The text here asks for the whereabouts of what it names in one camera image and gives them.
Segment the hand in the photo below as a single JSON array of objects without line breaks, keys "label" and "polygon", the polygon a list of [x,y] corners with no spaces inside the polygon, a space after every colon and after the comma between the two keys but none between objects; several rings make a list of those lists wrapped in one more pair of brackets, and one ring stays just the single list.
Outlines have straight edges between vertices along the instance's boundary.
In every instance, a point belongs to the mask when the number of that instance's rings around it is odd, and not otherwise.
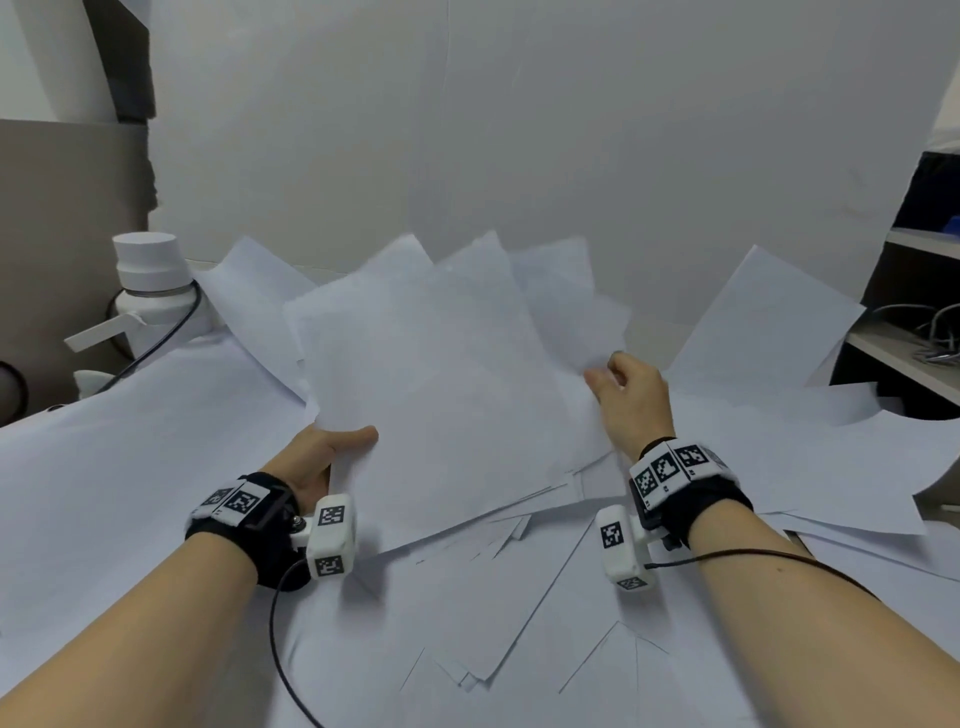
[{"label": "hand", "polygon": [[327,432],[308,425],[260,471],[278,477],[297,497],[300,513],[313,513],[317,501],[330,491],[330,464],[338,452],[373,445],[376,427],[352,432]]},{"label": "hand", "polygon": [[587,369],[584,379],[600,402],[611,441],[631,460],[654,440],[676,436],[670,392],[657,367],[615,352],[607,369]]}]

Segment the person's right hand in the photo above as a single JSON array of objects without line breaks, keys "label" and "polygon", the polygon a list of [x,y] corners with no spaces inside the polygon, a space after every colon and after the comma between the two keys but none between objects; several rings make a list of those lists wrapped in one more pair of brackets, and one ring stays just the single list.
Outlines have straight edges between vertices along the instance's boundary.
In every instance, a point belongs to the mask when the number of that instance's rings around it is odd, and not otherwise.
[{"label": "person's right hand", "polygon": [[632,461],[654,440],[676,436],[670,392],[657,367],[615,352],[607,369],[587,369],[584,379],[600,402],[611,441]]}]

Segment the white cylindrical cap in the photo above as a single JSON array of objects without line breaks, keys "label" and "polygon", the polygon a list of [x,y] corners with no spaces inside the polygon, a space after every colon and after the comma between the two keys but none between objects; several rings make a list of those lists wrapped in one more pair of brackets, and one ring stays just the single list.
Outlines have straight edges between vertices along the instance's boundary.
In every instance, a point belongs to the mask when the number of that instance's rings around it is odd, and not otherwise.
[{"label": "white cylindrical cap", "polygon": [[167,232],[127,232],[113,238],[120,283],[131,291],[169,291],[193,280],[177,237]]}]

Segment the wrist-mounted device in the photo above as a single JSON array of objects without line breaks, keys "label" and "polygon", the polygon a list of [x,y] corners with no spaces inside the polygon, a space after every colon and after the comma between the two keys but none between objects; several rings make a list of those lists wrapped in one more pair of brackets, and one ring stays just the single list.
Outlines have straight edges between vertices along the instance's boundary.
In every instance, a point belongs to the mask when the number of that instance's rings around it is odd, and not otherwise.
[{"label": "wrist-mounted device", "polygon": [[690,526],[720,500],[736,500],[753,510],[727,464],[696,441],[664,438],[651,443],[630,468],[629,490],[636,516],[614,505],[597,513],[595,520],[604,571],[627,592],[656,585],[654,574],[644,568],[654,541],[663,540],[668,550],[689,546]]},{"label": "wrist-mounted device", "polygon": [[218,488],[190,514],[186,536],[213,533],[239,546],[256,566],[257,583],[283,591],[311,578],[347,574],[356,555],[356,512],[350,496],[321,498],[303,517],[290,487],[268,473],[252,473]]}]

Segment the shelf board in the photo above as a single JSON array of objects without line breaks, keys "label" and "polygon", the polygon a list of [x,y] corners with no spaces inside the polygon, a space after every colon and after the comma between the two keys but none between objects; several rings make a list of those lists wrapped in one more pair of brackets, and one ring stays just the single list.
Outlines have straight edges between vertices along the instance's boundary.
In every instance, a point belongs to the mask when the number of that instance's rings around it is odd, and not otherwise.
[{"label": "shelf board", "polygon": [[960,366],[923,364],[913,352],[924,344],[909,331],[885,321],[863,320],[847,335],[847,342],[918,384],[960,406]]},{"label": "shelf board", "polygon": [[902,245],[904,248],[913,248],[917,251],[960,260],[960,238],[954,235],[945,235],[942,232],[893,228],[887,234],[887,242]]}]

